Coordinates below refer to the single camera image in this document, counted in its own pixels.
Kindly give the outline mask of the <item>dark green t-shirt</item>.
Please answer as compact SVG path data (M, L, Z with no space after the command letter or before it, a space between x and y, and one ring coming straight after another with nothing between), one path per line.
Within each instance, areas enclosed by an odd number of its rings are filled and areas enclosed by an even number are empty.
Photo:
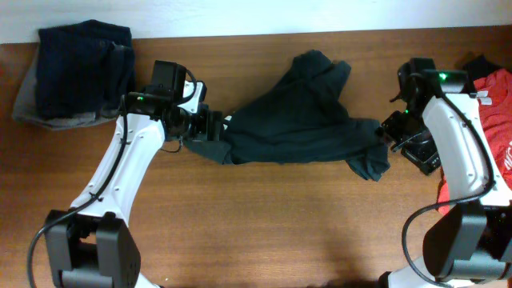
M221 165L344 161L377 182L390 168L388 148L379 121L352 118L340 103L350 72L344 61L305 52L273 88L224 118L218 140L184 145Z

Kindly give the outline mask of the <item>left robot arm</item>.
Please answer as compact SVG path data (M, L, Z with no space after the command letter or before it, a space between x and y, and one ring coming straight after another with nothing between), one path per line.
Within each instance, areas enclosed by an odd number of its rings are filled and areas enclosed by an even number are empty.
M68 210L49 212L44 236L56 287L152 287L129 230L131 209L165 142L219 136L222 115L204 104L206 85L149 85L122 97L120 115L99 167Z

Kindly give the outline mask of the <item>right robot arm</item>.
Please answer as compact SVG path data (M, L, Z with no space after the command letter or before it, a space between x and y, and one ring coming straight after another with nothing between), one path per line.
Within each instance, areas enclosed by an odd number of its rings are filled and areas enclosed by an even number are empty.
M406 267L384 273L380 287L469 287L511 277L511 190L487 142L478 91L464 70L439 70L431 58L398 69L406 103L379 133L424 174L441 167L444 202L412 213L402 228Z

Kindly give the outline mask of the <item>red t-shirt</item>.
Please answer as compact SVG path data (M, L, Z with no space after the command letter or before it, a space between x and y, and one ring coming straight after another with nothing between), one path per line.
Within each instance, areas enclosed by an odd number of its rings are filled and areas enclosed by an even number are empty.
M511 72L501 68L473 81L477 92L487 92L479 114L486 140L501 176L511 189Z

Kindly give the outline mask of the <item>black garment under pile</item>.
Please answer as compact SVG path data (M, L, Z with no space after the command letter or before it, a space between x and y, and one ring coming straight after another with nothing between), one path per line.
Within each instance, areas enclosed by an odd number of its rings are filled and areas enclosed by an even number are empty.
M469 79L474 82L480 78L486 78L496 70L500 70L502 67L488 61L482 54L466 63L462 68L467 72Z

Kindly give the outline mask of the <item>folded navy blue garment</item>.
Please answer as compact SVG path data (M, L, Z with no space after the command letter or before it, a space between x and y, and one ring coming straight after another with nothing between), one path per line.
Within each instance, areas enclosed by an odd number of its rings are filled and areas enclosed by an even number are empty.
M112 110L136 88L130 28L97 20L41 28L35 102L42 118Z

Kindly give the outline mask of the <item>folded grey garment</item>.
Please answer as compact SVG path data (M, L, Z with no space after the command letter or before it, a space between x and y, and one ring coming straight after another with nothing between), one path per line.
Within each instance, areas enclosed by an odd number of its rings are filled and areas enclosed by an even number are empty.
M30 64L14 101L12 118L17 122L25 122L48 130L70 130L101 125L112 121L104 118L99 112L75 114L71 118L42 118L36 109L35 88L37 84L36 70L38 51Z

